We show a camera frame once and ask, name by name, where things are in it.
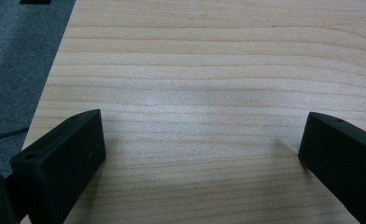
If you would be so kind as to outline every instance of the wood grain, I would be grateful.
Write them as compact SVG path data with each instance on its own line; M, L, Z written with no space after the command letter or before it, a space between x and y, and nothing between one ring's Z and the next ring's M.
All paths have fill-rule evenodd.
M66 223L358 223L297 151L310 111L366 130L366 1L77 0L25 145L94 108Z

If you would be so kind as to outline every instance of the black object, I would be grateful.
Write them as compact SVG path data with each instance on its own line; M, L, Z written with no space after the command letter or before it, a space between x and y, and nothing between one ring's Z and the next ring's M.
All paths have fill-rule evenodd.
M311 112L299 159L360 223L366 223L366 132Z
M26 214L33 224L63 223L105 158L100 110L65 120L10 160L13 174L0 176L0 223Z
M21 0L20 4L23 5L49 5L51 0Z

